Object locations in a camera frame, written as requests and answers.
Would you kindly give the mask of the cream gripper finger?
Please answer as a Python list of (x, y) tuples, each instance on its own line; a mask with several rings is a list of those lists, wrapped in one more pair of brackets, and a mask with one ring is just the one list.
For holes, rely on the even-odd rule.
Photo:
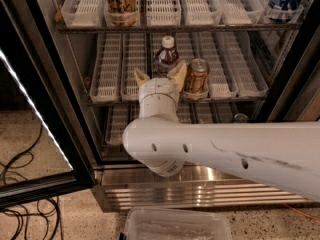
[(144, 83), (150, 80), (150, 77), (138, 68), (134, 69), (134, 77), (138, 87), (141, 87)]
[(182, 91), (186, 73), (187, 63), (185, 60), (182, 60), (168, 72), (167, 78), (177, 85), (179, 91)]

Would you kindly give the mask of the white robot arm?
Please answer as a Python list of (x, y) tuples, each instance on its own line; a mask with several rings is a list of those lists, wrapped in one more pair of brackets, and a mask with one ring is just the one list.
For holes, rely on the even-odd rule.
[(166, 78), (134, 70), (140, 112), (123, 133), (130, 156), (163, 177), (189, 162), (320, 201), (319, 122), (181, 123), (186, 71), (184, 61)]

